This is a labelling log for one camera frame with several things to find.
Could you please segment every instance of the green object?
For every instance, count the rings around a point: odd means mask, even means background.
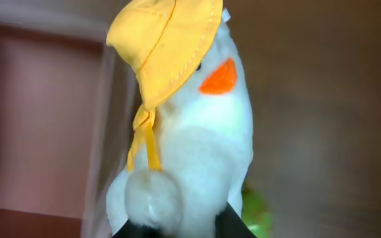
[[[272,217],[267,203],[249,188],[242,190],[242,221],[257,238],[270,238]]]

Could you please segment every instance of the wooden surface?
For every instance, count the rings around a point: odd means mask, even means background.
[[[80,219],[0,210],[0,238],[79,238]]]
[[[381,0],[233,1],[275,238],[381,238]]]
[[[82,217],[102,50],[0,25],[0,208]]]

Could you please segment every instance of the toy body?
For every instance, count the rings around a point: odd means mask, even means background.
[[[233,87],[203,89],[227,61],[235,67]],[[116,177],[106,198],[113,234],[130,219],[174,237],[214,237],[216,216],[227,203],[241,215],[241,187],[253,158],[243,66],[224,22],[200,69],[157,107],[153,130],[163,169],[148,170],[144,145],[134,170]]]

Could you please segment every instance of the blurred background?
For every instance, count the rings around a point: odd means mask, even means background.
[[[0,237],[105,227],[138,104],[104,44],[127,2],[0,0]],[[274,237],[381,238],[381,0],[224,6],[254,113],[249,182]]]

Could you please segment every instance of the black base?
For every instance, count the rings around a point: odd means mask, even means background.
[[[127,221],[113,238],[164,238],[153,228],[134,225]],[[228,204],[216,218],[216,238],[256,238]]]

